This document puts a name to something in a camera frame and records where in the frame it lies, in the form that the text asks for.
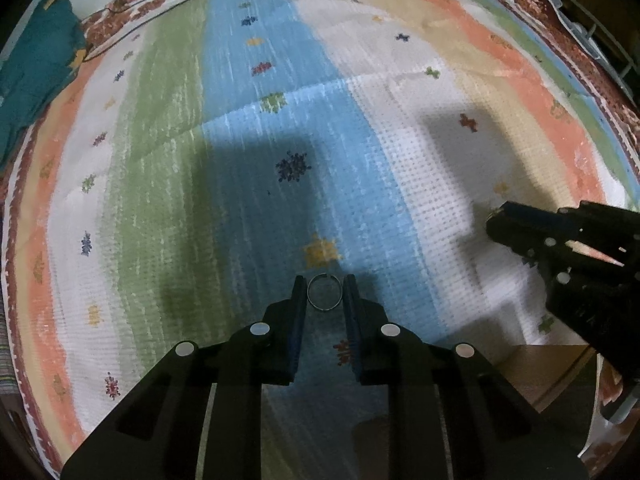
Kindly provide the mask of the teal cloth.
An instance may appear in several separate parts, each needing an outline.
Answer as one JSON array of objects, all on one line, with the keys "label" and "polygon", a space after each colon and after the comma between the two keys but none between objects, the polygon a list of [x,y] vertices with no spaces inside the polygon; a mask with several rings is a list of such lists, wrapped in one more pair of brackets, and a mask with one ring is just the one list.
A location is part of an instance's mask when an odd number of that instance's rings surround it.
[{"label": "teal cloth", "polygon": [[74,80],[87,52],[70,0],[40,0],[1,67],[1,163],[22,132]]}]

